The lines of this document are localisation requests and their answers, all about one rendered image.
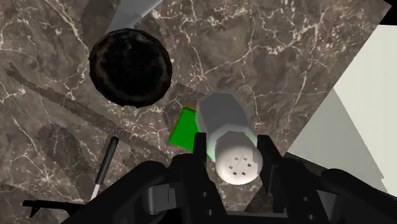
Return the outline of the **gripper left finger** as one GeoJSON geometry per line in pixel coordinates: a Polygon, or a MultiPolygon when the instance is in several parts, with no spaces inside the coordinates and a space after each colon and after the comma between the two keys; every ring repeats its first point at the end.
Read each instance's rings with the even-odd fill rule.
{"type": "Polygon", "coordinates": [[[145,161],[62,224],[222,224],[227,214],[206,171],[205,134],[170,165],[145,161]]]}

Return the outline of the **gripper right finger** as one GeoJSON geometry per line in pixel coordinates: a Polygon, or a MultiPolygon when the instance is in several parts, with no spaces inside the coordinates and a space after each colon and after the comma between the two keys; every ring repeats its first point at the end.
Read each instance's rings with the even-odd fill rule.
{"type": "Polygon", "coordinates": [[[273,210],[286,212],[288,224],[397,224],[397,197],[378,190],[341,169],[317,176],[300,161],[285,158],[268,135],[257,137],[263,157],[261,181],[273,196],[273,210]],[[342,198],[341,217],[332,221],[319,192],[342,198]]]}

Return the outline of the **black kitchen tool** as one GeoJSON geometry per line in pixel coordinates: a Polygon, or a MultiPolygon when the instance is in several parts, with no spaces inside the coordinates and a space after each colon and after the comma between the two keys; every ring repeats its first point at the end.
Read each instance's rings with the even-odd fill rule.
{"type": "Polygon", "coordinates": [[[81,209],[84,204],[76,204],[70,202],[57,202],[50,200],[24,200],[22,202],[24,207],[30,207],[31,213],[30,217],[32,218],[41,208],[46,209],[61,209],[67,212],[69,216],[73,215],[76,211],[81,209]]]}

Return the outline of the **dark brown round bowl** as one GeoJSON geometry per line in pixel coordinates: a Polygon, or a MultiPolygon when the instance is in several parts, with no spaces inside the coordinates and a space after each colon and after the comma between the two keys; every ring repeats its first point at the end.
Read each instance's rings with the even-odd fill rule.
{"type": "Polygon", "coordinates": [[[107,33],[93,45],[88,60],[96,90],[119,106],[150,106],[171,86],[172,62],[166,47],[139,29],[107,33]]]}

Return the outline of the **black-handled knife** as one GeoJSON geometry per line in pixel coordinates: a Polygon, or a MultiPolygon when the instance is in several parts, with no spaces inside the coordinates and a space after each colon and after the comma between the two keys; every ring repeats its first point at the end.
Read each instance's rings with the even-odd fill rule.
{"type": "Polygon", "coordinates": [[[119,142],[119,138],[115,137],[115,136],[111,137],[111,139],[109,140],[108,147],[106,149],[106,152],[102,159],[101,166],[99,168],[99,172],[95,179],[95,186],[94,186],[94,190],[92,192],[92,196],[91,196],[90,200],[93,200],[97,196],[97,194],[99,192],[99,188],[104,182],[104,179],[106,177],[107,171],[109,169],[109,165],[112,161],[113,155],[114,155],[116,147],[118,145],[118,142],[119,142]]]}

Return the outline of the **green flat card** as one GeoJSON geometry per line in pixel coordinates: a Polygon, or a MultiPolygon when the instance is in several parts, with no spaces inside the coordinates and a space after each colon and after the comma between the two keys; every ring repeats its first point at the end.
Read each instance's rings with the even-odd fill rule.
{"type": "Polygon", "coordinates": [[[169,134],[168,142],[188,151],[193,151],[195,134],[202,132],[196,124],[195,117],[196,111],[194,109],[183,107],[169,134]]]}

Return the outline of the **white salt shaker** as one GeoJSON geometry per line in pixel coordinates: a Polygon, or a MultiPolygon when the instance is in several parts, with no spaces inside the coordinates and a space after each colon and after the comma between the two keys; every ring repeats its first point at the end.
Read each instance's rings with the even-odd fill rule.
{"type": "Polygon", "coordinates": [[[195,122],[206,133],[207,154],[224,182],[245,185],[259,176],[263,157],[258,138],[232,94],[214,92],[199,100],[195,122]]]}

